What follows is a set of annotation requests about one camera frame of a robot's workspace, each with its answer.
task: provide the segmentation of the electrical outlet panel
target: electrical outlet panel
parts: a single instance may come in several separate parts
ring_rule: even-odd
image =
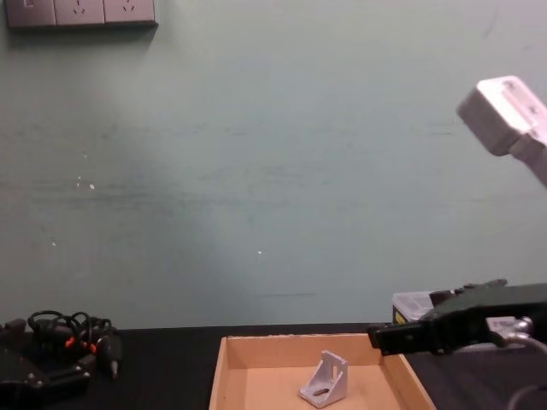
[[[103,0],[54,0],[58,26],[104,24]]]
[[[108,23],[151,23],[156,21],[151,0],[104,0],[104,19]]]
[[[4,0],[11,28],[157,26],[154,0]]]
[[[4,0],[10,27],[41,27],[56,24],[53,0]]]

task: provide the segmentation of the black cable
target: black cable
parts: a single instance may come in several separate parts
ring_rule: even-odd
[[[41,318],[41,316],[53,316],[51,319]],[[110,319],[91,317],[86,312],[76,312],[72,315],[66,315],[56,310],[42,310],[33,313],[28,318],[28,325],[34,331],[35,337],[43,342],[59,342],[56,336],[58,326],[68,328],[75,345],[84,343],[85,347],[91,346],[97,340],[112,331],[112,322]]]

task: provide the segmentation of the dark desk surface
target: dark desk surface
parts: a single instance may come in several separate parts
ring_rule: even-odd
[[[222,337],[366,329],[348,324],[125,331],[120,378],[113,383],[97,376],[86,395],[47,409],[206,410]],[[438,410],[504,410],[514,390],[547,381],[547,357],[526,349],[446,357],[414,354],[409,362]],[[545,410],[547,393],[531,395],[521,408]]]

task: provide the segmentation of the light green wall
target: light green wall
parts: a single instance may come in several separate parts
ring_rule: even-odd
[[[547,192],[455,108],[505,74],[547,100],[545,1],[161,6],[156,33],[0,27],[0,321],[376,321],[544,280]]]

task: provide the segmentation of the open cardboard box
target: open cardboard box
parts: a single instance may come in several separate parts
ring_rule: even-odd
[[[329,410],[435,410],[402,355],[383,357],[366,334],[224,337],[209,410],[313,410],[298,397],[330,350],[349,362],[348,395]]]

